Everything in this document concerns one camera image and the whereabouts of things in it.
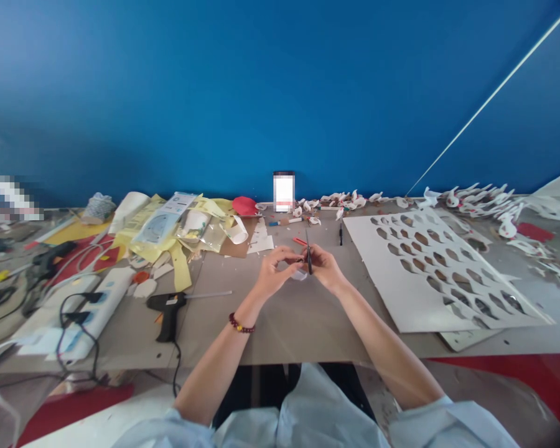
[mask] small scissors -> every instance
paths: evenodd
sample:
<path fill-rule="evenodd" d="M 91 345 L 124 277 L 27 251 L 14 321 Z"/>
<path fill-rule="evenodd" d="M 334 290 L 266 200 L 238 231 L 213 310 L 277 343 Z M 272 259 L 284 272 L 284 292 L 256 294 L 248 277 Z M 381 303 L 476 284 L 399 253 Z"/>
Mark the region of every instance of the small scissors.
<path fill-rule="evenodd" d="M 309 246 L 309 235 L 305 227 L 305 239 L 307 240 L 307 264 L 309 265 L 309 275 L 313 275 L 313 267 L 311 266 L 311 247 Z"/>

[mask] plug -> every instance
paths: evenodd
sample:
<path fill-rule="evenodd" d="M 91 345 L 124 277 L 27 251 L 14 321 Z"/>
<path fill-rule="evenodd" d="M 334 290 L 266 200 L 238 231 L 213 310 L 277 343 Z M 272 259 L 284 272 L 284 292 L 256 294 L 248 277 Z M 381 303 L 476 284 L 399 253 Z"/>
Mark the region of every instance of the plug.
<path fill-rule="evenodd" d="M 91 313 L 89 311 L 64 313 L 64 317 L 72 322 L 82 325 Z"/>
<path fill-rule="evenodd" d="M 97 303 L 100 301 L 104 294 L 102 292 L 84 292 L 82 296 L 87 299 L 89 303 Z"/>

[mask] blue wall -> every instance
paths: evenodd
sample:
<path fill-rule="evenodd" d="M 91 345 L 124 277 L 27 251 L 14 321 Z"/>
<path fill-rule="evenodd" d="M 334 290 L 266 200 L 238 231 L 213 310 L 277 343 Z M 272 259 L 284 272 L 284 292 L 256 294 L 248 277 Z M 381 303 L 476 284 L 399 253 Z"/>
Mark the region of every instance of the blue wall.
<path fill-rule="evenodd" d="M 298 197 L 404 194 L 559 15 L 560 0 L 0 0 L 0 174 L 38 182 L 45 207 L 131 189 L 266 200 L 286 169 Z M 418 191 L 558 174 L 560 27 Z"/>

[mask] white cutout panel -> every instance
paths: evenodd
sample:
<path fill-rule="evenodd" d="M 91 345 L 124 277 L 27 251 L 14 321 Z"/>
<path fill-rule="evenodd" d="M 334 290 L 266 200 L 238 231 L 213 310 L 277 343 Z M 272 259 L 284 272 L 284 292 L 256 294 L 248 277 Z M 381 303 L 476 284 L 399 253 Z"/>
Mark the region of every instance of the white cutout panel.
<path fill-rule="evenodd" d="M 344 224 L 402 333 L 555 324 L 431 208 Z"/>

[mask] table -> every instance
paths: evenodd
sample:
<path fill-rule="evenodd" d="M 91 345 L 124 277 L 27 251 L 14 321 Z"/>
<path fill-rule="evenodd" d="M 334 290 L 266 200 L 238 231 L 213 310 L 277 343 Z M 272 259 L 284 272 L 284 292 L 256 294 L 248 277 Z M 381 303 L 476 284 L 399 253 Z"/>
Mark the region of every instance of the table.
<path fill-rule="evenodd" d="M 394 204 L 382 208 L 398 213 L 402 209 Z M 354 215 L 376 215 L 379 208 L 368 205 Z M 273 212 L 266 212 L 268 222 L 278 220 Z M 344 245 L 338 243 L 338 223 L 335 212 L 321 212 L 321 225 L 308 228 L 309 240 L 331 251 L 347 279 L 368 300 L 372 308 L 394 330 L 381 296 L 370 281 L 357 248 L 344 227 Z M 560 222 L 545 220 L 531 211 L 523 212 L 521 220 L 534 223 L 556 233 L 550 247 L 558 250 L 560 257 Z M 477 222 L 474 227 L 493 240 L 489 227 L 492 221 Z M 288 245 L 296 251 L 301 246 L 292 241 L 297 236 L 304 239 L 307 223 L 268 227 L 276 245 Z M 232 290 L 230 296 L 189 299 L 179 312 L 178 343 L 182 349 L 182 366 L 194 366 L 219 331 L 228 322 L 228 314 L 236 310 L 247 295 L 258 275 L 261 257 L 265 253 L 250 254 L 246 259 L 224 258 L 219 254 L 205 253 L 190 264 L 194 285 L 188 292 L 196 294 Z M 538 303 L 558 324 L 547 327 L 527 327 L 504 330 L 460 353 L 454 353 L 436 334 L 402 334 L 405 344 L 420 358 L 480 355 L 514 355 L 527 353 L 560 353 L 560 286 L 546 282 L 531 273 L 534 264 L 521 251 L 494 242 L 484 257 L 504 274 L 522 278 L 515 286 L 527 298 Z M 172 291 L 172 276 L 162 278 L 156 293 Z M 114 316 L 100 337 L 102 370 L 172 368 L 176 354 L 172 344 L 155 342 L 159 327 L 154 323 L 157 313 L 147 309 L 144 301 L 127 297 L 122 300 Z M 87 370 L 93 352 L 87 359 L 74 365 L 75 370 Z M 331 296 L 316 279 L 289 280 L 266 303 L 258 319 L 257 332 L 250 338 L 241 364 L 289 362 L 370 362 L 368 355 L 351 326 L 338 300 Z M 43 357 L 10 356 L 0 361 L 0 372 L 58 371 L 55 362 Z"/>

